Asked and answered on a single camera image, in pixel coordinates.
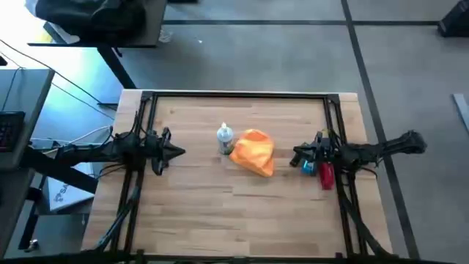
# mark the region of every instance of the blue object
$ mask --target blue object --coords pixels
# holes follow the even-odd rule
[[[315,176],[316,175],[316,163],[304,161],[301,172],[307,175]]]

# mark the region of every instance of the white cable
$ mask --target white cable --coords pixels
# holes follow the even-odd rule
[[[74,142],[77,142],[78,140],[82,140],[82,139],[84,139],[84,138],[86,138],[86,137],[88,137],[88,136],[90,136],[90,135],[92,135],[92,134],[94,134],[94,133],[96,133],[96,132],[98,132],[98,131],[101,131],[101,130],[103,130],[103,129],[105,129],[105,128],[109,128],[109,129],[110,129],[111,126],[110,126],[110,125],[107,125],[107,126],[103,126],[103,127],[101,127],[101,128],[96,128],[96,129],[94,129],[93,131],[87,133],[86,135],[80,136],[79,138],[74,139],[74,140],[72,140],[72,141],[70,141],[70,142],[68,142],[68,141],[66,141],[66,140],[60,140],[60,141],[68,142],[68,144],[72,144],[72,143],[74,143]],[[43,154],[46,154],[46,155],[47,155],[47,154],[50,154],[50,153],[53,153],[53,152],[56,152],[56,151],[57,151],[57,149],[55,149],[55,150],[49,150],[49,151],[47,151],[47,152],[44,152]]]

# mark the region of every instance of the floor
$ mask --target floor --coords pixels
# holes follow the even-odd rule
[[[224,24],[166,25],[164,30],[172,34],[171,41],[159,49],[122,50],[122,63],[138,87],[357,92],[370,142],[377,142],[377,134],[364,89],[368,82],[363,82],[363,69],[360,72],[358,68],[345,23],[230,25],[229,21],[344,21],[341,2],[348,2],[354,21],[404,21],[401,26],[355,26],[364,70],[385,135],[393,138],[415,129],[429,145],[424,155],[393,158],[421,257],[465,263],[469,247],[469,177],[464,171],[469,170],[469,140],[451,94],[460,92],[469,98],[469,39],[443,39],[435,26],[411,26],[416,24],[414,21],[440,20],[457,0],[199,1],[196,5],[169,5],[166,20],[223,20]],[[9,6],[8,13],[2,14],[2,19],[28,16],[19,5]],[[37,25],[35,19],[28,19],[31,25]],[[99,99],[118,98],[122,86],[96,51],[28,47],[25,34],[15,32],[33,28],[16,23],[0,33],[3,40],[48,63]],[[3,45],[0,51],[22,66],[38,67]],[[94,105],[92,99],[66,81],[56,78],[54,83]],[[85,114],[79,117],[76,111]],[[71,140],[111,123],[53,87],[34,137]],[[397,254],[406,256],[383,167],[379,169],[379,183],[391,242]],[[24,221],[22,216],[8,257],[25,255],[15,250]],[[78,250],[84,222],[84,214],[41,218],[36,234],[41,250],[31,254]],[[68,241],[63,238],[65,230],[74,234]]]

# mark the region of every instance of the desk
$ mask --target desk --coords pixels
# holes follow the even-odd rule
[[[124,90],[114,130],[128,131],[141,90]],[[349,142],[366,134],[356,94],[339,95]],[[148,114],[144,115],[144,124]],[[275,172],[263,178],[218,153],[222,122],[235,136],[258,128],[275,142]],[[325,127],[322,102],[304,99],[159,97],[155,128],[172,132],[171,142],[187,153],[170,161],[162,177],[147,164],[132,251],[145,254],[334,257],[345,252],[335,191],[323,191],[317,178],[289,166],[292,147],[313,140]],[[100,179],[83,249],[94,246],[113,222],[124,171]],[[375,176],[357,174],[363,221],[391,252]],[[124,223],[119,248],[124,245]],[[354,249],[357,240],[353,239]]]
[[[3,104],[15,70],[0,70],[0,102]],[[15,152],[1,153],[2,161],[17,164],[36,126],[39,113],[51,87],[52,70],[19,70],[12,85],[5,111],[26,112],[25,124]],[[34,171],[19,169],[0,172],[0,258],[7,250],[16,222],[23,208]]]
[[[119,82],[122,84],[124,89],[136,89],[137,86],[134,84],[130,76],[125,71],[124,67],[117,58],[112,48],[156,48],[158,39],[160,37],[161,24],[163,23],[164,12],[166,8],[166,0],[141,0],[144,2],[145,13],[147,22],[140,33],[133,38],[124,41],[123,43],[72,43],[67,44],[52,26],[46,22],[44,29],[52,37],[50,39],[37,39],[28,44],[31,46],[48,46],[48,47],[85,47],[85,48],[97,48],[106,64],[111,68],[114,75],[117,77]]]

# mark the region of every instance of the keyboard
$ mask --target keyboard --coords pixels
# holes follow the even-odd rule
[[[0,153],[12,152],[23,129],[23,111],[0,112]]]

